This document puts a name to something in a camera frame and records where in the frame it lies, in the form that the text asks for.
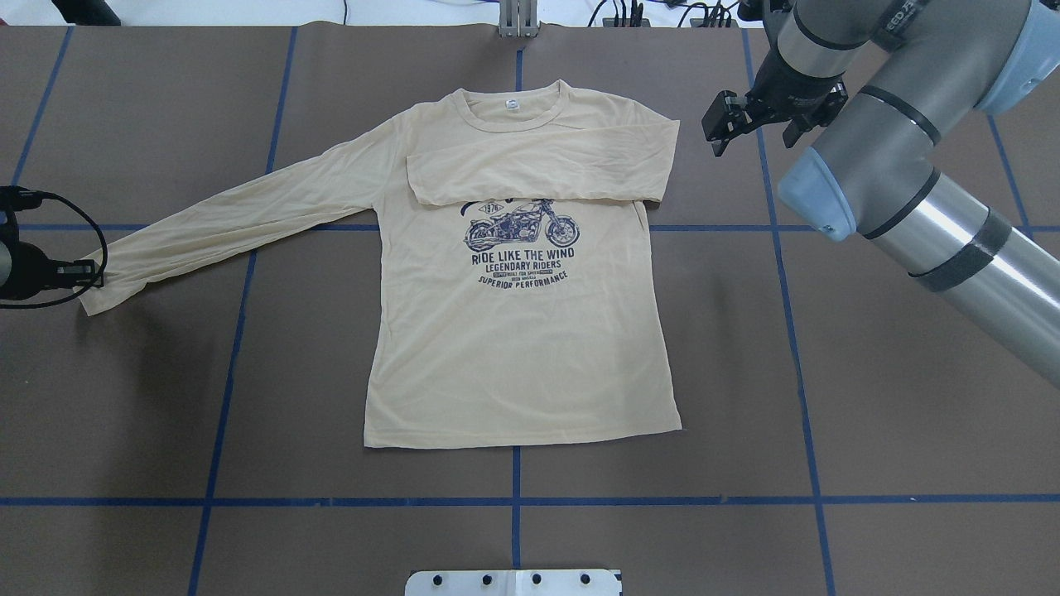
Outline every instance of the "motorcycle graphic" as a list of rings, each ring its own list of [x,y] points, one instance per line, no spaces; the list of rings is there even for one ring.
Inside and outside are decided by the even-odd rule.
[[[464,243],[475,252],[481,252],[498,244],[535,242],[541,234],[542,220],[548,215],[545,238],[560,248],[566,248],[578,241],[581,231],[571,217],[556,215],[552,203],[551,198],[535,198],[511,213],[475,220],[467,228]]]

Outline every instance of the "crew neckline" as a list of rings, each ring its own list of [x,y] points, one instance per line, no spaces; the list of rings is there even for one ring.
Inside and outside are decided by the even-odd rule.
[[[530,120],[524,120],[520,122],[496,122],[491,120],[484,120],[472,111],[471,106],[467,105],[470,101],[479,100],[522,100],[525,98],[532,98],[535,95],[546,95],[555,94],[555,102],[552,106],[542,113]],[[538,128],[548,124],[555,117],[567,107],[567,103],[570,97],[570,86],[567,85],[563,80],[552,83],[548,87],[542,87],[540,89],[528,89],[526,91],[512,91],[507,93],[479,93],[475,91],[469,91],[466,89],[460,88],[453,92],[450,98],[453,99],[454,105],[456,105],[457,111],[460,112],[460,117],[464,119],[464,122],[483,130],[485,133],[518,133],[523,130],[531,130],[533,128]]]

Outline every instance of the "white floor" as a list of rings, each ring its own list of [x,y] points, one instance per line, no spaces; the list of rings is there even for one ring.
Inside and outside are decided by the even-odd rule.
[[[538,0],[544,22],[585,27],[598,0]],[[725,0],[731,4],[736,0]],[[489,0],[347,0],[348,24],[497,23],[499,7]],[[342,0],[108,0],[127,25],[295,25],[311,21],[342,22]],[[685,8],[649,1],[644,17],[652,27],[675,27]],[[608,2],[596,24],[612,17]],[[689,18],[699,18],[700,8]],[[66,24],[48,0],[0,0],[0,18],[8,24]]]

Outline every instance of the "blue joint cover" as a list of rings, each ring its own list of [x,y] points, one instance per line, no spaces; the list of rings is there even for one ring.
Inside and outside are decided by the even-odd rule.
[[[996,116],[1020,103],[1060,65],[1060,14],[1031,0],[1012,53],[976,109]]]
[[[850,204],[832,171],[813,147],[780,179],[780,200],[817,231],[840,242],[858,229]]]

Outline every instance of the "folded sleeve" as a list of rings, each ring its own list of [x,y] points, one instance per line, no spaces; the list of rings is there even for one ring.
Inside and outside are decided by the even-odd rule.
[[[371,209],[383,197],[400,145],[391,119],[318,157],[222,192],[110,243],[104,286],[81,297],[89,315],[151,282]],[[102,252],[86,257],[100,262]]]
[[[423,205],[538,197],[661,200],[677,128],[677,121],[658,117],[644,124],[502,135],[410,155],[408,181]]]

